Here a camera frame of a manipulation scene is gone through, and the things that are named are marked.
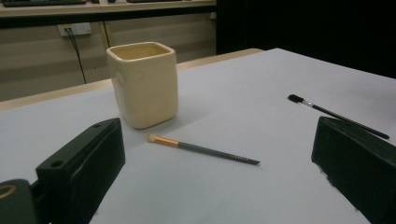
metal ring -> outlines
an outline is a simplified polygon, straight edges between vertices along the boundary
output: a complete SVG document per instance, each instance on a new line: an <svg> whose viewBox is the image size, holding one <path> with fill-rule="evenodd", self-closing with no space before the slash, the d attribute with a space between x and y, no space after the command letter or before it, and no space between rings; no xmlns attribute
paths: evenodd
<svg viewBox="0 0 396 224"><path fill-rule="evenodd" d="M0 186L0 190L1 189L6 189L6 192L0 193L0 199L4 199L4 198L8 197L10 194L12 194L15 190L17 190L17 186L16 185L4 185L4 186Z"/></svg>

brush ferrule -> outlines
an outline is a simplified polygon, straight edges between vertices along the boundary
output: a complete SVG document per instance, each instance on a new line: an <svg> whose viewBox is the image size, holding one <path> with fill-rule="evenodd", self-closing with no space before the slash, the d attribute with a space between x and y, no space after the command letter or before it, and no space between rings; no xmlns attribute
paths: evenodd
<svg viewBox="0 0 396 224"><path fill-rule="evenodd" d="M163 145L167 145L170 147L178 147L178 141L172 140L172 139L168 139L168 138L164 138L164 137L159 137L156 136L154 138L154 142L159 143L159 144L163 144Z"/></svg>
<svg viewBox="0 0 396 224"><path fill-rule="evenodd" d="M306 100L303 100L302 103L307 105L307 106L311 106L311 107L314 106L314 104L312 104L311 102L308 102Z"/></svg>

beige wall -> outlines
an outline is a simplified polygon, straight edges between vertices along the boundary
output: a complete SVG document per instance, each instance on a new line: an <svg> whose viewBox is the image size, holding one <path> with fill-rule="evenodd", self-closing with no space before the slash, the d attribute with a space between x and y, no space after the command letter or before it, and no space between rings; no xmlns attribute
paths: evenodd
<svg viewBox="0 0 396 224"><path fill-rule="evenodd" d="M76 36L87 82L108 78L104 27L112 46L160 42L176 50L179 63L215 54L209 14L92 22L91 35ZM82 84L77 54L57 26L0 30L0 101Z"/></svg>

cup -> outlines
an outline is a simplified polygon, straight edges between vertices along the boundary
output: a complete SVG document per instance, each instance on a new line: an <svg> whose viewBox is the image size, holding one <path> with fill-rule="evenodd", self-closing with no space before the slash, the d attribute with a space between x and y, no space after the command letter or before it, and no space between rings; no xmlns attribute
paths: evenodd
<svg viewBox="0 0 396 224"><path fill-rule="evenodd" d="M132 127L144 129L177 114L177 69L173 49L155 42L106 50L117 105Z"/></svg>

electrical cable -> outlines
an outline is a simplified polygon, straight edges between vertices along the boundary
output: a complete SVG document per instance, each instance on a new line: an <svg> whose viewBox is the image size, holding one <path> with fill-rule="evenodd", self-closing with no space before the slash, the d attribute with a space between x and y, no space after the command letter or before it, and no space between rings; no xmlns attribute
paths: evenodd
<svg viewBox="0 0 396 224"><path fill-rule="evenodd" d="M82 68L82 63L81 63L81 58L79 56L79 49L78 49L78 45L75 39L75 36L73 34L73 31L71 28L64 28L64 30L67 32L67 34L69 35L69 38L73 44L73 47L76 51L77 57L78 57L78 63L79 63L79 68L81 70L82 73L82 77L84 78L84 83L87 84L87 79L85 78L85 74L84 74L84 69Z"/></svg>

